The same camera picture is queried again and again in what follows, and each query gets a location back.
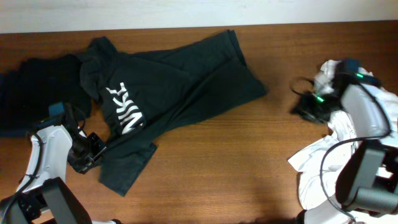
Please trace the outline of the dark green Nike t-shirt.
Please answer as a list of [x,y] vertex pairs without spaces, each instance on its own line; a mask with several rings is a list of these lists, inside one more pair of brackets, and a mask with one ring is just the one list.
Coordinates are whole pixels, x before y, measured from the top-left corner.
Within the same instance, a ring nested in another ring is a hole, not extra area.
[[213,118],[266,94],[233,30],[171,50],[120,52],[106,37],[77,54],[80,85],[101,107],[110,135],[101,184],[126,195],[167,131]]

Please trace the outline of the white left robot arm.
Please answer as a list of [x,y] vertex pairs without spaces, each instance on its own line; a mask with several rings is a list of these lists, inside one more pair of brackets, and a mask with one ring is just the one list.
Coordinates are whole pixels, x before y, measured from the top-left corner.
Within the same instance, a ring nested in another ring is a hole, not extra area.
[[16,192],[1,200],[1,223],[32,223],[43,213],[49,223],[93,224],[95,221],[66,185],[66,168],[80,174],[100,163],[105,143],[87,135],[69,103],[49,106],[48,118],[34,126],[29,163]]

